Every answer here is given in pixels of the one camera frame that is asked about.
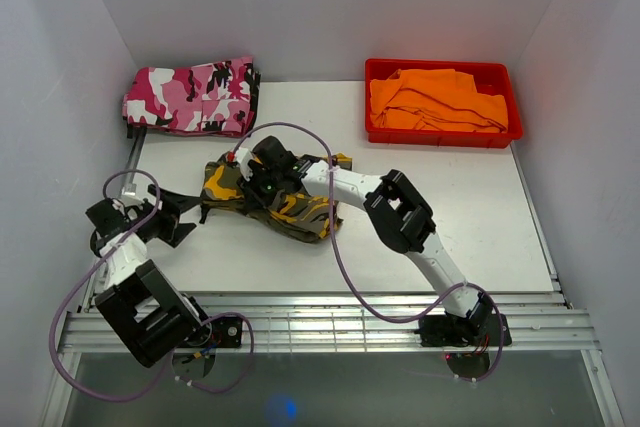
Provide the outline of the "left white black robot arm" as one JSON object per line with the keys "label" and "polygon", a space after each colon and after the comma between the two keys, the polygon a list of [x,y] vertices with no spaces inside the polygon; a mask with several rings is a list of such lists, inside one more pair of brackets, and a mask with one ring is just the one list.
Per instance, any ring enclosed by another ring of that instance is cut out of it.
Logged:
{"label": "left white black robot arm", "polygon": [[95,305],[133,357],[149,368],[179,346],[203,347],[212,323],[196,300],[179,292],[148,254],[147,243],[177,247],[195,228],[182,214],[200,199],[148,187],[160,202],[104,199],[86,211],[90,248],[105,262],[105,286]]}

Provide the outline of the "yellow camouflage trousers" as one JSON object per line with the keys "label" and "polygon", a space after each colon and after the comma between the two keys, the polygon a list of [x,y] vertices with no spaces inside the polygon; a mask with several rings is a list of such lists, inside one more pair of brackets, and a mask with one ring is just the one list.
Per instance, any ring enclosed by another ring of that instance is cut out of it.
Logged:
{"label": "yellow camouflage trousers", "polygon": [[[295,194],[278,194],[267,208],[250,205],[239,187],[241,174],[225,160],[224,153],[218,160],[205,166],[202,187],[201,219],[206,221],[208,212],[222,209],[253,218],[283,235],[305,243],[315,243],[330,234],[329,200],[326,196],[314,196],[302,185]],[[264,166],[290,166],[300,175],[303,169],[316,162],[312,155],[297,156],[280,144],[267,143],[252,150],[255,160]]]}

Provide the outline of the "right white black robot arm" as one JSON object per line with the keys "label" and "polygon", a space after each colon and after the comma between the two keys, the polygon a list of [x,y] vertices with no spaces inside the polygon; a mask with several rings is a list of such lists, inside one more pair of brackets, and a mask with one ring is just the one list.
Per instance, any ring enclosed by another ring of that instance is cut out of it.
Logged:
{"label": "right white black robot arm", "polygon": [[331,157],[297,157],[274,136],[253,149],[236,147],[229,157],[239,166],[240,186],[262,204],[278,193],[303,190],[327,198],[330,205],[362,210],[382,244],[410,260],[437,294],[433,305],[410,317],[384,315],[363,301],[374,317],[394,324],[417,323],[425,346],[508,345],[505,317],[449,256],[432,208],[404,173],[392,169],[385,175],[367,175],[345,170]]}

